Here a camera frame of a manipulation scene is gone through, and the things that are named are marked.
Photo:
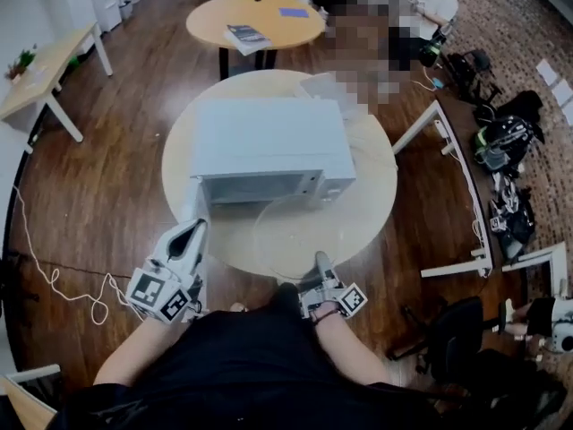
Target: white frame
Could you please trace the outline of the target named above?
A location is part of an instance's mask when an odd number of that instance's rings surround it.
[[[569,278],[567,275],[567,247],[565,242],[546,247],[530,254],[522,254],[515,264],[503,266],[503,272],[515,271],[548,262],[551,269],[552,297],[569,298]]]
[[[421,270],[420,273],[422,274],[423,278],[426,278],[458,274],[460,272],[467,271],[478,271],[481,276],[485,277],[488,275],[488,271],[493,268],[493,261],[492,249],[490,247],[488,230],[485,224],[485,218],[483,217],[479,194],[475,189],[474,180],[467,166],[464,153],[459,147],[458,139],[452,131],[451,125],[449,124],[446,115],[441,109],[438,100],[434,100],[433,103],[415,121],[415,123],[410,126],[404,135],[398,139],[398,141],[392,146],[392,150],[394,151],[394,155],[400,153],[404,147],[406,147],[429,123],[434,124],[442,138],[445,139],[447,135],[447,138],[450,140],[450,143],[441,150],[441,154],[447,155],[454,151],[458,155],[459,164],[462,167],[462,172],[466,178],[467,189],[470,193],[470,196],[472,197],[472,202],[474,204],[475,219],[477,220],[478,227],[480,229],[483,244],[481,248],[471,252],[471,255],[475,258],[473,261],[461,262],[457,264],[451,264],[449,266],[441,266],[438,268],[424,269]]]
[[[56,374],[56,373],[60,373],[60,372],[61,372],[60,365],[53,364],[53,365],[48,365],[48,366],[42,366],[41,368],[35,368],[35,369],[29,369],[26,371],[21,371],[19,373],[5,374],[4,378],[7,381],[9,381],[10,383],[12,383],[13,385],[15,385],[16,387],[18,387],[22,393],[24,393],[25,395],[28,396],[28,398],[30,398],[31,400],[38,403],[40,406],[43,406],[44,408],[48,409],[49,411],[51,411],[55,414],[57,412],[55,409],[48,406],[43,401],[38,400],[34,395],[29,393],[23,387],[21,387],[20,383],[25,383],[26,381],[32,381],[32,380],[38,379],[40,377],[49,376],[51,374]],[[2,387],[0,385],[0,396],[4,396],[4,395],[5,395],[4,387]]]
[[[86,39],[90,35],[93,37],[94,44],[96,46],[96,51],[98,51],[99,60],[101,61],[104,70],[106,71],[106,75],[111,76],[112,74],[114,74],[114,71],[112,70],[111,64],[109,63],[109,59],[107,58],[106,49],[104,48],[104,45],[101,42],[101,38],[99,37],[97,24],[94,24],[94,26],[91,28],[90,33],[86,35]],[[62,85],[60,84],[60,82],[56,82],[56,84],[54,85],[54,89],[57,91],[62,90]],[[46,103],[46,105],[50,107],[52,112],[54,112],[54,115],[56,115],[57,119],[60,121],[62,126],[65,127],[67,132],[70,133],[73,139],[78,143],[82,142],[83,135],[75,126],[70,117],[64,112],[64,109],[60,107],[60,104],[57,103],[57,100],[52,95],[52,93],[51,92],[47,93],[43,97],[43,100]],[[26,145],[26,152],[28,154],[32,153],[32,148],[29,145]]]

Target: microwave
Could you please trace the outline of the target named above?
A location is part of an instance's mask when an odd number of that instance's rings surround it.
[[[191,178],[209,205],[297,194],[329,202],[356,179],[335,100],[209,99],[193,122]]]

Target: blurred person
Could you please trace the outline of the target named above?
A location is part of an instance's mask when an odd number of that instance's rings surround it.
[[[327,69],[362,104],[387,103],[409,81],[410,0],[337,0],[329,13]]]

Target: wooden floor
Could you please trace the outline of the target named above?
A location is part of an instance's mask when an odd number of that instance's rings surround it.
[[[142,0],[134,17],[104,38],[114,75],[107,78],[92,54],[65,80],[58,100],[83,132],[83,143],[74,142],[52,115],[45,119],[21,192],[38,258],[82,270],[61,270],[56,286],[69,296],[97,295],[106,272],[125,288],[133,268],[142,265],[159,235],[175,221],[160,177],[165,141],[185,106],[218,80],[218,51],[192,39],[184,26],[188,13],[203,1]],[[280,51],[277,68],[318,73],[324,57],[319,39]],[[239,60],[231,56],[231,63]],[[379,105],[377,115],[390,141],[432,100],[430,92],[407,84],[388,105]],[[466,181],[457,162],[441,156],[440,147],[436,135],[425,133],[400,153],[398,193],[388,222],[366,249],[338,267],[340,276],[356,281],[370,299],[351,324],[389,365],[396,384],[420,384],[413,359],[391,363],[384,357],[412,332],[400,314],[402,305],[430,315],[438,296],[454,302],[479,295],[489,317],[501,300],[519,295],[517,279],[497,271],[488,280],[473,273],[420,278],[423,267],[465,260],[477,245]],[[10,248],[28,254],[20,215],[17,205]],[[43,268],[49,276],[54,266]],[[18,367],[58,363],[66,390],[89,385],[138,320],[106,288],[110,315],[96,326],[88,301],[68,303],[51,292],[32,262],[23,264],[22,273],[23,287],[38,293],[40,300],[24,303],[29,326],[9,315]],[[209,280],[212,310],[234,301],[262,305],[276,287],[270,278],[214,260]],[[101,308],[95,312],[97,318],[103,315]],[[499,344],[495,338],[487,342]]]

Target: black shirt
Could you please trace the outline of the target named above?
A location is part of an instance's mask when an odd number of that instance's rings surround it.
[[[80,391],[49,429],[436,427],[419,397],[340,376],[296,304],[281,288],[262,309],[200,319],[133,387]]]

